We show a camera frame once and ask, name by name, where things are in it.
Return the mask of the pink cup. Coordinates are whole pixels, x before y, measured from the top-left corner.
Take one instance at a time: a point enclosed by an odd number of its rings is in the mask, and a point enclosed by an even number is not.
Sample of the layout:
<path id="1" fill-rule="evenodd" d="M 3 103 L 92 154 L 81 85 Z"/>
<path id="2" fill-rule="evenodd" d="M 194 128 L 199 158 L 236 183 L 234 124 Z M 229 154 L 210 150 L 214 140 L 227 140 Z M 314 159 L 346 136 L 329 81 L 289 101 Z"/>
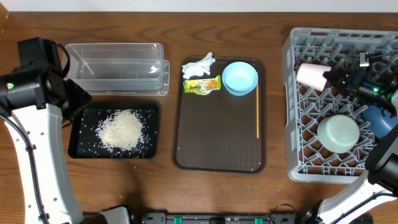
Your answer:
<path id="1" fill-rule="evenodd" d="M 331 67 L 328 66 L 303 63 L 298 68 L 296 80 L 310 88 L 323 91 L 326 85 L 326 78 L 323 77 L 323 74 L 330 71 Z"/>

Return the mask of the dark blue plate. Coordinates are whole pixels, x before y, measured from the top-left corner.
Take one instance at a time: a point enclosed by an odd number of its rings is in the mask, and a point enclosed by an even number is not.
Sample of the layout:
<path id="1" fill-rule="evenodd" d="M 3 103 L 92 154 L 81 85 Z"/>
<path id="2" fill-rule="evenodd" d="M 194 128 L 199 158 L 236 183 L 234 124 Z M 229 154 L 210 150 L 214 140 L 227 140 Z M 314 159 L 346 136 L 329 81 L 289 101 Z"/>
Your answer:
<path id="1" fill-rule="evenodd" d="M 378 138 L 382 139 L 397 124 L 397 116 L 391 116 L 390 112 L 382 111 L 374 105 L 368 105 L 363 112 L 364 120 L 370 122 L 369 129 Z"/>

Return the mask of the mint green bowl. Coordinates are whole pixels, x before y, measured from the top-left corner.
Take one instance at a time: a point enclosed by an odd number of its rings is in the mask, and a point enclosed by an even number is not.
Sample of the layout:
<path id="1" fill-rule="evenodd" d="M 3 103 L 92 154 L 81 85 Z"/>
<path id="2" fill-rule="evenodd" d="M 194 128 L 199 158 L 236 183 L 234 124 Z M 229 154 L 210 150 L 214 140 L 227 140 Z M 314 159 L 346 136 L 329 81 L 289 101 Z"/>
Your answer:
<path id="1" fill-rule="evenodd" d="M 337 114 L 321 120 L 317 128 L 319 142 L 334 153 L 346 153 L 359 139 L 359 126 L 349 116 Z"/>

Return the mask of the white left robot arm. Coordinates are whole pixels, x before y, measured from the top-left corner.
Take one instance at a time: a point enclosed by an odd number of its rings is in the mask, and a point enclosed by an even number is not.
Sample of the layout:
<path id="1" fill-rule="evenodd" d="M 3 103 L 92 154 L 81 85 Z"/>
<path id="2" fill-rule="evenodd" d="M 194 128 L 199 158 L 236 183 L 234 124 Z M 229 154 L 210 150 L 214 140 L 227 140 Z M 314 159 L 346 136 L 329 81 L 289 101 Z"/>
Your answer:
<path id="1" fill-rule="evenodd" d="M 43 63 L 1 77 L 1 118 L 16 149 L 25 201 L 26 223 L 81 223 L 67 170 L 62 124 L 92 97 L 66 68 Z"/>

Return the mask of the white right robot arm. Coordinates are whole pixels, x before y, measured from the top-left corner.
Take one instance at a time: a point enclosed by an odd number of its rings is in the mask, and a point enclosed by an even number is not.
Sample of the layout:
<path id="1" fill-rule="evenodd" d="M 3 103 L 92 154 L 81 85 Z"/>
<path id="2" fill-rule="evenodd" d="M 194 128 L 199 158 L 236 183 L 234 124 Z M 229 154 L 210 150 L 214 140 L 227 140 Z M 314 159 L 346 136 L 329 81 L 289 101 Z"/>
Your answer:
<path id="1" fill-rule="evenodd" d="M 383 85 L 371 83 L 370 68 L 360 66 L 351 73 L 334 72 L 323 65 L 302 64 L 296 80 L 318 91 L 331 83 L 351 100 L 358 98 L 391 115 L 397 114 L 397 78 Z M 320 144 L 331 152 L 348 152 L 359 139 L 359 126 L 346 115 L 321 120 L 317 128 Z M 368 210 L 397 198 L 397 128 L 393 127 L 368 155 L 364 172 L 343 191 L 324 199 L 307 212 L 302 223 L 350 223 Z"/>

